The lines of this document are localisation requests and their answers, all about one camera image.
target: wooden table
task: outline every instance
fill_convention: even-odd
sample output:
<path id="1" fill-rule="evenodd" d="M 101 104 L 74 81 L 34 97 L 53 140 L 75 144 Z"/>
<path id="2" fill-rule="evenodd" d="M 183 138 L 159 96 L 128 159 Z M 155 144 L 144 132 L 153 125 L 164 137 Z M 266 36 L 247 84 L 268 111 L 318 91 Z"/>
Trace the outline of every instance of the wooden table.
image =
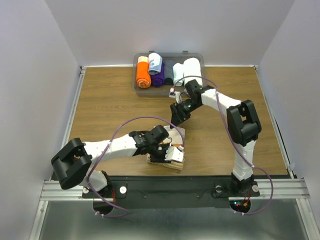
<path id="1" fill-rule="evenodd" d="M 170 121 L 169 97 L 138 97 L 131 89 L 132 67 L 87 68 L 70 139 L 83 142 L 108 140 L 116 128 L 134 117 L 149 115 Z M 206 76 L 214 80 L 220 92 L 239 100 L 250 99 L 258 113 L 262 132 L 254 149 L 254 165 L 270 174 L 287 174 L 274 128 L 253 67 L 206 67 Z M 131 131 L 151 130 L 163 124 L 155 119 L 139 119 L 124 126 L 118 137 Z M 183 170 L 147 164 L 146 156 L 112 159 L 98 165 L 109 175 L 230 175 L 235 151 L 228 139 L 220 114 L 202 106 L 180 125 L 185 129 L 185 163 Z"/>

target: rolled towel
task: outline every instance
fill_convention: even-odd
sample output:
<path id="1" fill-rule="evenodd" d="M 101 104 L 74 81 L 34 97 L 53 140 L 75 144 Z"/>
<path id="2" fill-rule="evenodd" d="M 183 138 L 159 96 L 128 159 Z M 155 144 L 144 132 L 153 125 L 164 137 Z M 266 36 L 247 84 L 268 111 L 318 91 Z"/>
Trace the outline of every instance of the rolled towel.
<path id="1" fill-rule="evenodd" d="M 184 79 L 184 84 L 186 85 L 191 80 L 196 80 L 199 85 L 203 85 L 201 77 L 201 66 L 198 59 L 195 57 L 189 58 L 183 63 L 184 73 L 183 75 L 186 77 Z"/>
<path id="2" fill-rule="evenodd" d="M 149 74 L 155 75 L 161 72 L 162 68 L 162 57 L 158 53 L 150 53 L 148 57 L 149 61 Z"/>
<path id="3" fill-rule="evenodd" d="M 176 84 L 176 82 L 179 79 L 182 79 L 184 77 L 184 66 L 181 63 L 176 63 L 173 66 L 173 84 Z M 176 86 L 182 86 L 184 84 L 184 80 L 179 81 Z"/>
<path id="4" fill-rule="evenodd" d="M 138 57 L 138 63 L 141 63 L 141 62 L 146 62 L 146 63 L 149 63 L 149 59 L 147 56 L 140 56 Z"/>
<path id="5" fill-rule="evenodd" d="M 165 84 L 165 63 L 161 64 L 161 72 L 157 73 L 156 75 L 151 75 L 151 83 L 155 87 L 161 87 Z"/>
<path id="6" fill-rule="evenodd" d="M 149 63 L 141 61 L 136 66 L 136 84 L 143 89 L 150 87 L 151 78 L 148 73 Z"/>
<path id="7" fill-rule="evenodd" d="M 174 67 L 175 62 L 172 60 L 164 61 L 164 84 L 173 85 L 174 84 Z"/>

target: screw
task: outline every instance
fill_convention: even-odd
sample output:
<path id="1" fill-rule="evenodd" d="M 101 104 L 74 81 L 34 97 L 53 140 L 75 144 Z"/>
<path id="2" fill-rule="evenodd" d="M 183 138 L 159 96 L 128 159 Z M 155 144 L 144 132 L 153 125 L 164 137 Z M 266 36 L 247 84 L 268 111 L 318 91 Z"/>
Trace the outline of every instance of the screw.
<path id="1" fill-rule="evenodd" d="M 215 191 L 220 194 L 222 193 L 222 187 L 220 185 L 215 186 Z"/>
<path id="2" fill-rule="evenodd" d="M 87 194 L 87 193 L 89 193 L 89 189 L 86 188 L 86 187 L 84 187 L 84 188 L 82 189 L 82 192 L 83 192 L 84 194 Z"/>
<path id="3" fill-rule="evenodd" d="M 120 187 L 120 193 L 125 194 L 127 192 L 127 188 L 125 186 Z"/>
<path id="4" fill-rule="evenodd" d="M 255 193 L 257 193 L 257 192 L 259 192 L 259 187 L 258 187 L 257 185 L 253 185 L 253 186 L 252 186 L 252 190 L 253 190 Z"/>

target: black rolled cloth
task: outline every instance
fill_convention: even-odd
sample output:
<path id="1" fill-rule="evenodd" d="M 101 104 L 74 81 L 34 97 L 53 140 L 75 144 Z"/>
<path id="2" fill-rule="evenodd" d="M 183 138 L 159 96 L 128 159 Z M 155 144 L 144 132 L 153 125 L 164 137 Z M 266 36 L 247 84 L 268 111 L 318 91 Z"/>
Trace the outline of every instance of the black rolled cloth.
<path id="1" fill-rule="evenodd" d="M 173 85 L 174 84 L 174 67 L 175 62 L 172 60 L 164 61 L 164 84 Z"/>

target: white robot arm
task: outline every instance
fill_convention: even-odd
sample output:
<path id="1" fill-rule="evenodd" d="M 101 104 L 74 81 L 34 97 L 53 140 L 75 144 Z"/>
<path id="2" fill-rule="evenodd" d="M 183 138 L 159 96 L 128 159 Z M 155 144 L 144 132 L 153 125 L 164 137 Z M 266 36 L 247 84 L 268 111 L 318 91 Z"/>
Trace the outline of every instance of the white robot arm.
<path id="1" fill-rule="evenodd" d="M 170 97 L 176 98 L 171 108 L 171 123 L 178 126 L 191 117 L 191 112 L 202 105 L 209 106 L 219 111 L 217 102 L 217 90 L 212 86 L 202 87 L 196 80 L 189 81 L 185 86 L 189 95 L 185 101 L 181 101 L 180 93 L 171 89 Z M 261 132 L 261 124 L 254 104 L 250 100 L 239 101 L 218 92 L 221 113 L 227 117 L 228 131 L 232 141 L 247 161 L 253 164 L 253 153 L 258 134 Z M 242 159 L 237 151 L 234 154 L 234 167 L 232 178 L 238 189 L 246 188 L 253 181 L 252 168 Z"/>
<path id="2" fill-rule="evenodd" d="M 161 125 L 150 131 L 132 131 L 114 139 L 101 162 L 150 154 L 150 160 L 154 163 L 181 163 L 184 149 L 182 146 L 175 147 L 170 143 L 163 143 L 168 136 L 168 131 Z M 76 185 L 89 188 L 90 183 L 99 192 L 107 187 L 110 180 L 104 171 L 94 170 L 89 179 L 88 175 L 91 165 L 97 162 L 109 142 L 81 142 L 80 138 L 69 141 L 51 160 L 61 188 L 70 189 Z"/>

